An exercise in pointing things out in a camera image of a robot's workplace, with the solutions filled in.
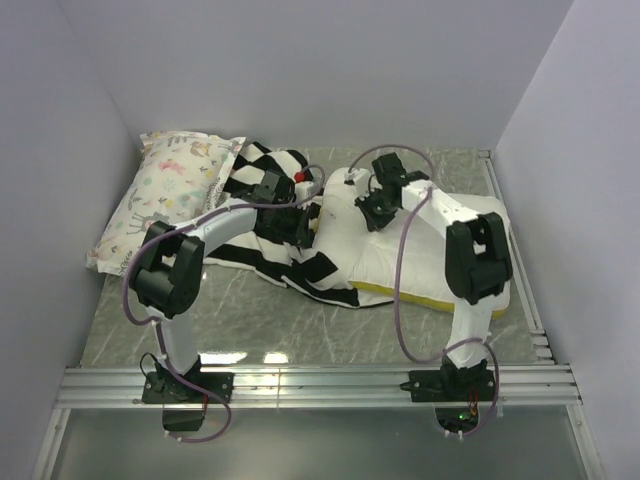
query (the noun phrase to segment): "striped cloth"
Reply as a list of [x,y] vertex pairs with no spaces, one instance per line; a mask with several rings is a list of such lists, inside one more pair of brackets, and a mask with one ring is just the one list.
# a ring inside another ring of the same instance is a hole
[[[294,179],[308,165],[297,150],[271,151],[259,143],[245,146],[233,166],[224,187],[226,196],[246,190],[262,181],[264,172],[272,170]],[[310,171],[305,181],[313,181]],[[296,191],[303,185],[296,184]],[[318,223],[322,192],[303,208],[309,209],[309,228]],[[349,308],[390,303],[389,297],[358,291],[322,252],[298,248],[284,242],[262,238],[255,232],[238,235],[209,255],[206,263],[254,271],[258,276],[281,287],[292,287],[322,303]]]

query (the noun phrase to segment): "marble surface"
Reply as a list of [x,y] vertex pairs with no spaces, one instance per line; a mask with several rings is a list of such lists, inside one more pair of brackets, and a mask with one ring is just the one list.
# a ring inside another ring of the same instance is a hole
[[[327,173],[347,166],[359,150],[301,149]],[[430,150],[438,168],[436,182],[446,191],[487,195],[488,188],[475,150]],[[366,165],[376,157],[365,159]],[[402,154],[408,170],[424,162]],[[122,313],[119,277],[108,276],[86,344],[85,367],[138,364],[156,351],[151,327],[135,327]],[[136,315],[144,309],[131,298]],[[194,329],[205,363],[398,363],[407,362],[393,325],[391,305],[352,310],[323,305],[293,289],[267,283],[254,273],[207,265],[200,295],[192,307]],[[452,315],[403,303],[407,344],[418,356],[442,349],[449,338]],[[490,343],[504,363],[531,363],[537,358],[514,282],[504,316],[492,321]]]

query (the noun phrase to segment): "white wall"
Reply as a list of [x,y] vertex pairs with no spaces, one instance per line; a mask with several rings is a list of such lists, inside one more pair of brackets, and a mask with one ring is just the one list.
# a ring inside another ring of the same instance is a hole
[[639,8],[576,0],[496,150],[544,325],[616,480],[640,467]]
[[495,147],[571,0],[60,0],[132,134]]
[[53,0],[0,2],[0,478],[27,478],[102,279],[133,142]]

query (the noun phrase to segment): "white cushion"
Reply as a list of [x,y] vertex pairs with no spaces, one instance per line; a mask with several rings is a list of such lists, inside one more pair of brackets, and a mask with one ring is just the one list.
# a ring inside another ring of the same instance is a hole
[[[396,258],[402,228],[409,216],[399,211],[380,232],[369,232],[354,205],[353,186],[344,184],[346,169],[331,175],[325,187],[320,225],[313,247],[327,255],[359,290],[393,295]],[[504,205],[496,198],[451,194],[481,213],[496,212],[509,228]],[[402,263],[401,298],[453,311],[454,295],[444,276],[445,243],[438,232],[416,217],[411,223]],[[497,313],[509,305],[509,288],[498,297]]]
[[183,222],[215,205],[245,140],[196,132],[140,137],[145,147],[140,169],[87,255],[87,266],[99,272],[124,275],[153,222]]

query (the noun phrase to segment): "patterned pillow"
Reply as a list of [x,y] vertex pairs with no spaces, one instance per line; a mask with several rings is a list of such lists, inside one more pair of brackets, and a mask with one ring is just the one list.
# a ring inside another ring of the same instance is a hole
[[184,222],[215,205],[244,137],[225,140],[195,132],[141,135],[144,158],[87,267],[123,276],[149,226]]

